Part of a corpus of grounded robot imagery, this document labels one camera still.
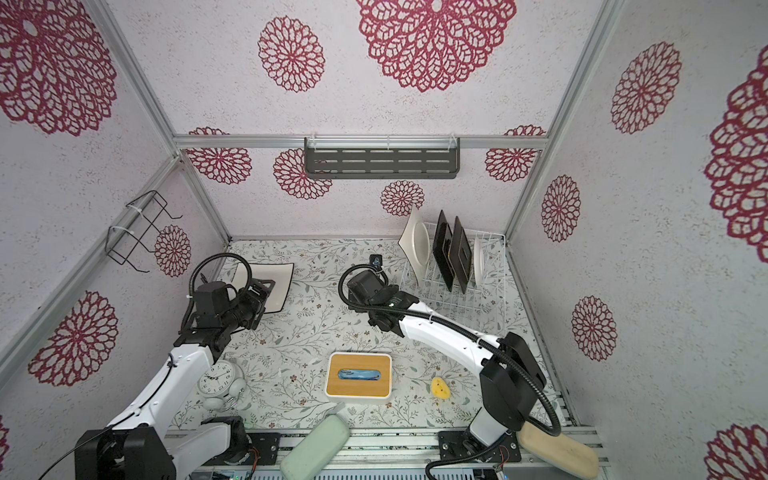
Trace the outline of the white square plate black rim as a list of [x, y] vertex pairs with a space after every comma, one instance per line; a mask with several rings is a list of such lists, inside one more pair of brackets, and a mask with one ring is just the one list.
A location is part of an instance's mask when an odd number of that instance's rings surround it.
[[398, 245], [414, 272], [417, 285], [422, 286], [430, 258], [430, 239], [427, 225], [416, 206], [411, 209]]

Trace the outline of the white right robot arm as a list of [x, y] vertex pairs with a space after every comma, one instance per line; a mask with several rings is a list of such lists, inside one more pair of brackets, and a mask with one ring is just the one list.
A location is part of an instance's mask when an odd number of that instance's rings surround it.
[[372, 265], [347, 269], [338, 294], [351, 310], [366, 313], [370, 326], [421, 342], [477, 377], [482, 406], [468, 427], [475, 441], [489, 446], [526, 425], [550, 436], [561, 433], [556, 410], [544, 392], [545, 375], [521, 336], [486, 334], [450, 320], [391, 284], [383, 270]]

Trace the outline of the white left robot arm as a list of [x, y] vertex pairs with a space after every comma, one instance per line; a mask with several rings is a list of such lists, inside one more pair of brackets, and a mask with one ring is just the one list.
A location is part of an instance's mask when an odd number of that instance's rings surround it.
[[239, 416], [220, 416], [166, 441], [176, 412], [219, 359], [232, 334], [255, 327], [274, 281], [250, 279], [240, 289], [221, 281], [190, 295], [179, 338], [165, 364], [134, 401], [101, 430], [88, 430], [74, 449], [78, 479], [185, 479], [215, 460], [239, 464], [252, 442]]

